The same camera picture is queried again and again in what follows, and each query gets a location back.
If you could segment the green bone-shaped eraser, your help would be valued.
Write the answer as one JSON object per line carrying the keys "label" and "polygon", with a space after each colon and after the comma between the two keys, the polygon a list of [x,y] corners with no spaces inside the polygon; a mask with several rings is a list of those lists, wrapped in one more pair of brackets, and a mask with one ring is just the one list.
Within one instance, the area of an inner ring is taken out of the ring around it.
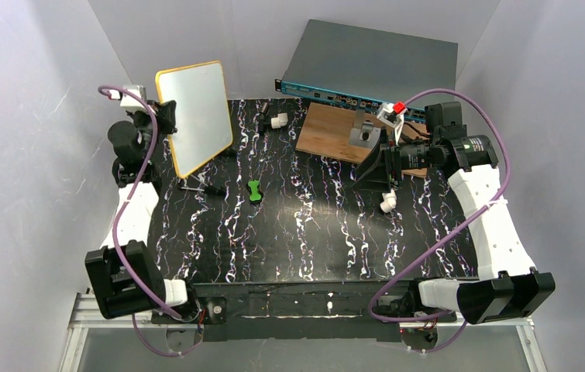
{"label": "green bone-shaped eraser", "polygon": [[263,193],[260,190],[260,181],[258,180],[250,180],[246,184],[248,192],[249,192],[249,202],[251,204],[259,204],[263,200]]}

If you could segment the yellow-framed whiteboard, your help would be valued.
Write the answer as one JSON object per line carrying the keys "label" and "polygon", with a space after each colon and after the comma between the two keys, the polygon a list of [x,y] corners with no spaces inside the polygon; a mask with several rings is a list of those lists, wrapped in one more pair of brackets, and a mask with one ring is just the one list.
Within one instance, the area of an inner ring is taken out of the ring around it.
{"label": "yellow-framed whiteboard", "polygon": [[162,103],[176,102],[170,152],[176,175],[185,179],[233,143],[222,64],[213,60],[158,71],[155,86]]}

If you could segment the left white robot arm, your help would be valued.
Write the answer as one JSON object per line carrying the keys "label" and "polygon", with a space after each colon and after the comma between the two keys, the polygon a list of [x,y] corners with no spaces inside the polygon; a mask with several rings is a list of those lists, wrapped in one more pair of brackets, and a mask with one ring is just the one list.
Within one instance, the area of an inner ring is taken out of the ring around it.
{"label": "left white robot arm", "polygon": [[158,166],[148,159],[150,146],[176,132],[176,102],[151,101],[156,122],[142,111],[114,123],[108,140],[116,159],[112,176],[119,205],[101,248],[87,252],[84,265],[101,314],[107,319],[159,309],[176,320],[192,301],[184,280],[168,280],[159,272],[146,247],[162,181]]}

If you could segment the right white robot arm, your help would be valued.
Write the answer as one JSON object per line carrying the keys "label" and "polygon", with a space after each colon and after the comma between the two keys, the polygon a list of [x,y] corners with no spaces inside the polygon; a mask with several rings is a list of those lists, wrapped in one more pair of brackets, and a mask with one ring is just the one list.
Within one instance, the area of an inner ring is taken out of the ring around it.
{"label": "right white robot arm", "polygon": [[434,168],[447,180],[466,217],[477,255],[477,278],[416,279],[407,293],[375,304],[377,315],[401,318],[418,312],[459,312],[471,324],[529,317],[555,290],[525,251],[501,195],[498,158],[487,136],[468,134],[458,102],[425,107],[428,136],[397,143],[381,134],[356,169],[355,189],[376,191],[391,212],[404,171]]}

